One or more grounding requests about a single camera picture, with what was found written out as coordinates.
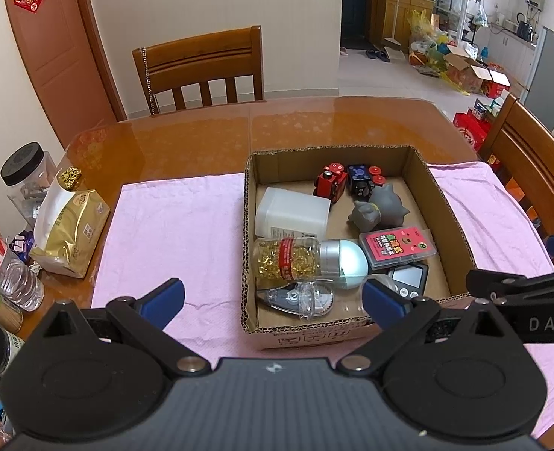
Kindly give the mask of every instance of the toy train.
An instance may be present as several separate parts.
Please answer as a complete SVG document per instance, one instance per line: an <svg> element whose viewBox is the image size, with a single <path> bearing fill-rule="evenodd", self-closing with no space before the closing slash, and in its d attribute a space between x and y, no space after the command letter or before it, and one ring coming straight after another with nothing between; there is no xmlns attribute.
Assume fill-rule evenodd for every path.
<svg viewBox="0 0 554 451"><path fill-rule="evenodd" d="M315 180L316 197L327 198L335 204L344 194L346 183L355 200L367 200L376 186L385 185L386 179L381 175L381 168L367 165L351 165L344 168L339 163L325 166Z"/></svg>

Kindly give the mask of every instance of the wooden chair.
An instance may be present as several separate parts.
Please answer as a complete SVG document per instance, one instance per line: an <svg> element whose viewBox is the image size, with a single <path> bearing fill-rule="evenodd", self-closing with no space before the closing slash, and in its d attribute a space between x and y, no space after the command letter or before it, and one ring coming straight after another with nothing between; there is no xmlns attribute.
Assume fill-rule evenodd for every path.
<svg viewBox="0 0 554 451"><path fill-rule="evenodd" d="M524 193L519 204L538 215L543 239L554 234L554 137L526 108L509 95L496 117L480 157L494 155L502 164L497 176L506 185L513 178Z"/></svg>
<svg viewBox="0 0 554 451"><path fill-rule="evenodd" d="M263 41L260 26L165 42L132 52L152 115L155 94L172 90L177 110L185 109L181 87L199 83L202 104L212 105L209 81L224 79L227 102L237 102L236 76L253 76L254 100L264 99Z"/></svg>

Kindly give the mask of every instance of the gray rubber toy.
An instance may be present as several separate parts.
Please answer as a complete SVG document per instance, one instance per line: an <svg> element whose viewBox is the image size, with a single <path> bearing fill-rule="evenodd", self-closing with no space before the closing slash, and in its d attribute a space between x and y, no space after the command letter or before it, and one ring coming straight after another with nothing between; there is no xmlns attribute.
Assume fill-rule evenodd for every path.
<svg viewBox="0 0 554 451"><path fill-rule="evenodd" d="M393 192L391 183L373 189L368 202L354 202L354 210L348 215L362 233L371 232L377 226L402 227L404 217L410 213L402 205L402 200Z"/></svg>

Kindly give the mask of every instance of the wooden cabinet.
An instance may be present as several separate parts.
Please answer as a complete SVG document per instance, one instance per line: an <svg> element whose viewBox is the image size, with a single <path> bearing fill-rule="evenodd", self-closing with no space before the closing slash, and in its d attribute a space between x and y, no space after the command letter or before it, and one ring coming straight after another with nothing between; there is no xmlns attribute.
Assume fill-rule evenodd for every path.
<svg viewBox="0 0 554 451"><path fill-rule="evenodd" d="M409 45L410 24L408 18L413 10L419 12L426 10L428 18L431 16L434 1L432 0L377 0L377 18L369 32L369 41L375 46L383 45L386 37L392 36L400 42L403 50Z"/></svg>
<svg viewBox="0 0 554 451"><path fill-rule="evenodd" d="M492 32L488 44L488 59L500 64L509 79L525 88L534 61L534 48L507 32Z"/></svg>

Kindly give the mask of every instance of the gold packaging bag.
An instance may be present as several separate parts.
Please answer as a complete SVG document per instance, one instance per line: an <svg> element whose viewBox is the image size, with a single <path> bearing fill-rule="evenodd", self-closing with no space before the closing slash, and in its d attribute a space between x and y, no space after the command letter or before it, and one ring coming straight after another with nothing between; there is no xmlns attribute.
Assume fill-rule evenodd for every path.
<svg viewBox="0 0 554 451"><path fill-rule="evenodd" d="M55 219L45 247L35 245L30 256L48 272L84 278L108 215L109 206L97 191L74 192Z"/></svg>

